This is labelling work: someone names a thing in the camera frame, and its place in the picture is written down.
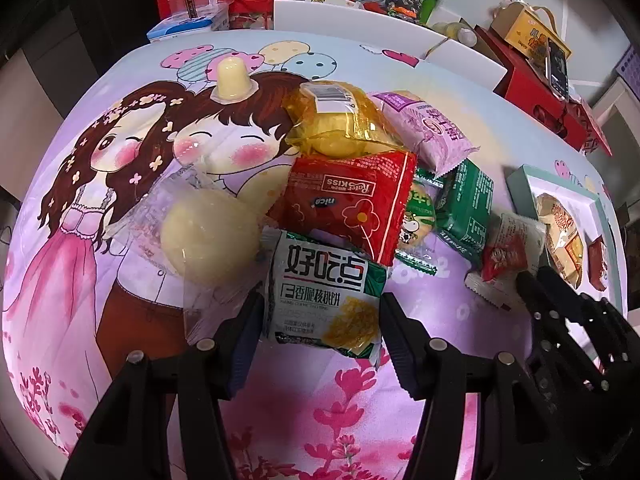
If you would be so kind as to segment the dark green snack packet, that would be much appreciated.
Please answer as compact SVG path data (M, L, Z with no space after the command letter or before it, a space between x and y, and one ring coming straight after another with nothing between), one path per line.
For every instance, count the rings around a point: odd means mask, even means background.
M441 177L419 166L416 180L436 188L436 235L478 269L487 240L494 181L469 159Z

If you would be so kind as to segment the white cardboard box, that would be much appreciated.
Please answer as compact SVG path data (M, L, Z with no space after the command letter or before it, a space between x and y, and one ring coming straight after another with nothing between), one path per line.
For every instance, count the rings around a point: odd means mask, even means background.
M276 0L273 27L287 32L350 39L381 52L398 53L406 62L427 61L495 90L506 76L499 62L433 29L391 18L349 0Z

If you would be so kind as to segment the cartoon printed tablecloth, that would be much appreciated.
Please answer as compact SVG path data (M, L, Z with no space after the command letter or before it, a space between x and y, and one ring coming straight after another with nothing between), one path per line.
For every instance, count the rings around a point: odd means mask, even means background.
M634 479L624 257L593 164L478 84L180 36L44 154L4 357L65 479Z

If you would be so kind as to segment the blue white tissue pack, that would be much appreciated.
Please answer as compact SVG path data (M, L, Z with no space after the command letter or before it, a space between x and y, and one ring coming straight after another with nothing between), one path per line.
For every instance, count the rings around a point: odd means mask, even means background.
M229 29L229 6L225 2L217 3L216 6L201 6L196 9L196 13L196 18L190 18L186 12L164 18L146 33L146 38L149 42L154 42Z

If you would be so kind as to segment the dark red snack packet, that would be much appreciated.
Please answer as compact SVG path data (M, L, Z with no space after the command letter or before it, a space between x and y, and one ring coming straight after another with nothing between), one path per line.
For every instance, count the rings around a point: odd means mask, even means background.
M590 284L599 292L608 289L608 248L603 236L598 236L588 246L588 272Z

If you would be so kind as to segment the small red candy packet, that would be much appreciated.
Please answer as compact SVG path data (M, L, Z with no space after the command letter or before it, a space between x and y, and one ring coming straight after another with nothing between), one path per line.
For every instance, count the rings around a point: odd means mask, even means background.
M465 287L498 309L524 310L515 279L520 272L537 272L546 232L546 225L538 220L495 210L489 220L480 270L466 274Z

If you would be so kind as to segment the cream jelly cup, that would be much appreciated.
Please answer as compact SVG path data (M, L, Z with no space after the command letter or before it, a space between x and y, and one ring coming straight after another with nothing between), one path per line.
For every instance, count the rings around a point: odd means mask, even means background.
M216 68L216 86L210 98L222 105L242 102L255 94L259 84L250 78L242 58L224 58Z

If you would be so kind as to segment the clear packet round bun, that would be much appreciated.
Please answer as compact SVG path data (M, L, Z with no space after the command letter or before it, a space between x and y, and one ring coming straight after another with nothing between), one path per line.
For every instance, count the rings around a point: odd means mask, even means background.
M128 294L178 312L186 341L210 336L262 281L262 216L198 170L157 181L122 219L116 281Z

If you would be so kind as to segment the yellow transparent cake packet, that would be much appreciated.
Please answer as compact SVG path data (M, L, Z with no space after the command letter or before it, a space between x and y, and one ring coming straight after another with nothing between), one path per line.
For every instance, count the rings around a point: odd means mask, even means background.
M346 159L405 148L366 92L347 82L304 82L282 106L293 124L286 140L303 154Z

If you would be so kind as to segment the white green biscuit packet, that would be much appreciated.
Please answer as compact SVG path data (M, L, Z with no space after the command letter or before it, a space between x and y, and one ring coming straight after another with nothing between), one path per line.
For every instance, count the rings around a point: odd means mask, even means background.
M387 269L359 252L303 235L264 229L269 257L265 337L380 362L378 306Z

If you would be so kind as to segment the black smartphone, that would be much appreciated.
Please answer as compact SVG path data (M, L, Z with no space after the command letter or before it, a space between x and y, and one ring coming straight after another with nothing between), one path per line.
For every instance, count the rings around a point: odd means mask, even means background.
M561 100L570 96L565 52L552 39L547 40L547 57L544 62L546 77L552 93Z

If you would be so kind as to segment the red gift box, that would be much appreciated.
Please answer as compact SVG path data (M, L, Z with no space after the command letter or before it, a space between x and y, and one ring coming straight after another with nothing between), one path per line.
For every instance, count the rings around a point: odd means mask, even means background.
M513 49L492 29L474 27L474 32L506 68L506 76L495 92L529 114L576 151L587 141L588 126L580 106L558 99L542 82L520 51Z

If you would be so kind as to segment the yellow cream snack packet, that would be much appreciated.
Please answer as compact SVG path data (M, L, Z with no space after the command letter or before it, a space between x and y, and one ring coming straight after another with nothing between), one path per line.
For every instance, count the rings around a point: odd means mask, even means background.
M574 289L582 284L584 244L576 220L553 195L542 193L536 197L536 211L540 222L547 226L546 249L561 278Z

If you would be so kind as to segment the red Rosekiss snack packet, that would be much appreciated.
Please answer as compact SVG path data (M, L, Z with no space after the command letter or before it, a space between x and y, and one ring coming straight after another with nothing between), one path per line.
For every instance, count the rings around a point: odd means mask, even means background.
M348 159L303 155L268 216L281 229L341 237L390 266L416 170L416 155L388 151Z

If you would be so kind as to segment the white tray with teal rim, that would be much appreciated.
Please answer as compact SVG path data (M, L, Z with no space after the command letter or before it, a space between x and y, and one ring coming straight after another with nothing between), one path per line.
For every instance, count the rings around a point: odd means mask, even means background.
M529 165L511 172L506 185L515 211L546 226L541 260L576 292L604 297L625 313L623 253L597 194Z

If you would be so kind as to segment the red patterned lid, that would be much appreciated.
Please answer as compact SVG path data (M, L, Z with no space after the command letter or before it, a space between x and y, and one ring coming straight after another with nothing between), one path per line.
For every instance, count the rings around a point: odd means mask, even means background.
M594 153L597 150L601 150L606 156L612 157L613 152L601 126L594 118L593 110L589 104L581 97L577 99L570 97L568 101L570 109L574 115L576 122L582 128L585 139L579 143L578 151L582 154Z

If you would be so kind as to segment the round clear tape roll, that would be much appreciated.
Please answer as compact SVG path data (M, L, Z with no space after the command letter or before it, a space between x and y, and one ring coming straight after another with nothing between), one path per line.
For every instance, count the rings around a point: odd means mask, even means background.
M432 29L438 32L442 36L446 36L449 39L456 40L460 44L464 44L469 48L474 48L477 45L477 36L472 28L461 22L444 23L439 22L432 25Z

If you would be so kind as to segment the green cow snack packet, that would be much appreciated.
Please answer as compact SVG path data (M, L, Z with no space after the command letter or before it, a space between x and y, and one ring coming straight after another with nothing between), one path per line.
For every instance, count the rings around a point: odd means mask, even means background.
M434 233L435 226L435 207L431 195L423 183L413 181L402 217L396 258L414 270L435 276L435 253L427 244L427 237Z

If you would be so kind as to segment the pink snack packet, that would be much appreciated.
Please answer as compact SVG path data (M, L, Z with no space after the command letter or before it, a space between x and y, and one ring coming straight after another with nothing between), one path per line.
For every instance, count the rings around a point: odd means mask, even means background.
M386 122L436 177L457 168L480 148L448 117L406 90L370 92Z

